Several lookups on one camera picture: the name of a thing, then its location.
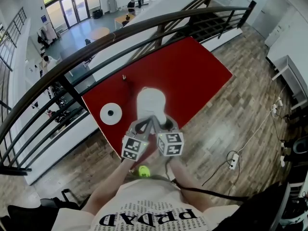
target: roll of tape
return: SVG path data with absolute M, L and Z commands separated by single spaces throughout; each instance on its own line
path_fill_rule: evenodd
M 102 122 L 107 125 L 117 124 L 121 120 L 122 109 L 116 103 L 107 103 L 102 107 L 100 117 Z

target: power strip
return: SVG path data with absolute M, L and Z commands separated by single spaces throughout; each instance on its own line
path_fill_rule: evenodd
M 229 169 L 235 170 L 239 157 L 240 156 L 237 153 L 233 154 L 232 161 L 230 162 L 230 165 L 229 165 Z

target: chair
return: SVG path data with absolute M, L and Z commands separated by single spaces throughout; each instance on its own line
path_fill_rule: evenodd
M 64 189 L 61 193 L 65 201 L 61 201 L 58 198 L 41 199 L 41 205 L 37 208 L 23 208 L 9 205 L 8 212 L 10 221 L 7 219 L 8 217 L 5 219 L 5 224 L 1 220 L 5 229 L 7 231 L 51 231 L 60 208 L 81 210 L 89 199 L 88 196 L 86 200 L 78 206 L 78 204 L 70 202 L 66 197 L 65 193 L 71 193 L 69 189 Z

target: red table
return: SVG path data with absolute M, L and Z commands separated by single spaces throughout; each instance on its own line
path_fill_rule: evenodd
M 183 127 L 231 78 L 232 74 L 193 38 L 168 45 L 112 75 L 83 96 L 89 111 L 115 152 L 121 156 L 122 138 L 137 119 L 137 95 L 143 87 L 157 88 L 166 96 L 165 113 Z M 120 105 L 123 115 L 115 125 L 100 119 L 107 103 Z M 144 160 L 154 150 L 154 136 Z

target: wooden table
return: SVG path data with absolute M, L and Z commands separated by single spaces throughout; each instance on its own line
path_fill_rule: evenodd
M 93 30 L 91 32 L 91 36 L 90 37 L 93 40 L 97 40 L 97 39 L 100 39 L 100 38 L 106 36 L 107 34 L 109 34 L 109 32 L 110 32 L 110 30 L 108 28 L 106 28 L 106 27 L 99 27 L 99 28 L 97 28 L 97 29 L 95 29 L 95 30 Z
M 126 16 L 127 16 L 127 14 L 124 14 L 124 15 L 121 15 L 121 16 L 119 16 L 119 17 L 117 17 L 117 18 L 115 19 L 115 29 L 116 29 L 116 30 L 117 30 L 117 28 L 116 28 L 116 23 L 118 22 L 118 23 L 120 23 L 121 26 L 122 26 L 122 22 L 126 21 Z M 135 16 L 132 15 L 132 14 L 130 14 L 130 13 L 128 14 L 128 16 L 130 17 L 130 20 L 129 20 L 129 21 L 131 21 L 132 19 L 135 18 Z

